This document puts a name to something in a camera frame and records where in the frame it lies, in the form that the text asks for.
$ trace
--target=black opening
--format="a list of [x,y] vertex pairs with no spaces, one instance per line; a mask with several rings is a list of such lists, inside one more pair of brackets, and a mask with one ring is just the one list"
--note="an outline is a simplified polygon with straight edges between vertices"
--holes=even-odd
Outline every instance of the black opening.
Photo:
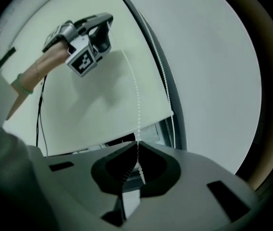
[[232,222],[244,216],[250,209],[221,181],[207,184]]
[[76,51],[76,48],[73,47],[72,45],[69,45],[68,52],[69,52],[70,54],[72,54],[72,53],[74,53],[75,51]]
[[139,163],[146,182],[144,185],[134,169],[136,160],[137,143],[132,142],[96,161],[91,170],[92,177],[105,193],[121,195],[138,186],[141,197],[163,195],[180,178],[181,169],[175,158],[140,142]]
[[122,224],[126,220],[123,199],[121,197],[118,197],[115,203],[114,210],[107,212],[101,218],[117,227],[122,226]]
[[51,169],[51,171],[57,171],[57,170],[65,169],[72,166],[74,166],[72,162],[65,162],[65,163],[50,165],[49,168]]

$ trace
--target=gray surface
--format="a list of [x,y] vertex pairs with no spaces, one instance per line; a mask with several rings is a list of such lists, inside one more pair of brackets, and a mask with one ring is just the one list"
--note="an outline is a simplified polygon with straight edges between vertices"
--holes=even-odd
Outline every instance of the gray surface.
[[33,227],[55,231],[57,220],[42,193],[29,160],[28,147],[17,137],[0,129],[0,221],[15,230],[35,218]]
[[52,206],[60,230],[118,230],[115,226],[102,221],[100,217],[88,212],[86,208],[80,204],[79,200],[75,196],[72,196],[63,185],[57,181],[48,167],[47,161],[37,147],[30,146],[29,153],[37,181]]
[[[71,161],[73,167],[53,174],[62,186],[89,212],[101,217],[114,207],[116,196],[102,193],[91,177],[93,163],[127,143],[85,154],[55,156],[48,164]],[[215,162],[192,153],[148,143],[173,156],[181,167],[179,181],[163,196],[142,198],[141,204],[123,224],[127,231],[214,230],[231,221],[220,207],[208,183],[222,181],[241,201],[253,208],[258,203],[255,193],[238,177]]]
[[221,180],[248,207],[258,197],[243,180],[213,161],[192,153],[150,144],[176,158],[182,175],[164,196],[141,199],[141,205],[123,225],[126,230],[215,230],[231,223],[207,184]]
[[55,178],[84,208],[88,208],[95,216],[101,217],[113,211],[117,196],[104,193],[99,189],[91,176],[91,168],[98,159],[127,144],[129,142],[82,154],[49,157],[46,161],[48,165],[67,161],[74,164],[73,167],[53,172]]

